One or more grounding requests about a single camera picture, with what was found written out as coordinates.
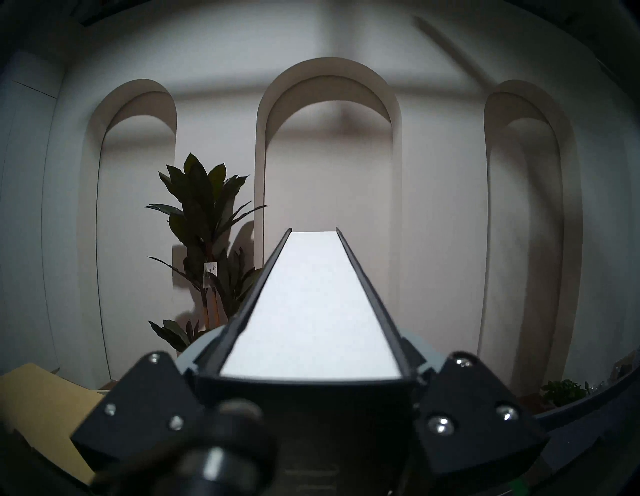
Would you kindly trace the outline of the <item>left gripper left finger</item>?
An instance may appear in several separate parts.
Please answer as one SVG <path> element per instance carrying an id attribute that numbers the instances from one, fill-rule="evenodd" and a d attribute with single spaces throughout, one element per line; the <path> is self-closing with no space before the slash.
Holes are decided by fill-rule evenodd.
<path id="1" fill-rule="evenodd" d="M 198 338 L 178 358 L 143 355 L 84 418 L 70 440 L 94 472 L 152 448 L 194 423 L 204 410 L 195 393 L 196 358 L 223 327 Z"/>

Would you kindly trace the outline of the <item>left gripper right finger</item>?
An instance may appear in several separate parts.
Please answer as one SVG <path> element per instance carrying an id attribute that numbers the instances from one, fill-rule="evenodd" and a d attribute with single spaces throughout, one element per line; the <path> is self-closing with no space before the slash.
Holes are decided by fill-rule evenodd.
<path id="1" fill-rule="evenodd" d="M 444 356 L 418 335 L 401 337 L 424 359 L 417 367 L 415 430 L 433 479 L 514 479 L 549 441 L 543 426 L 475 355 Z"/>

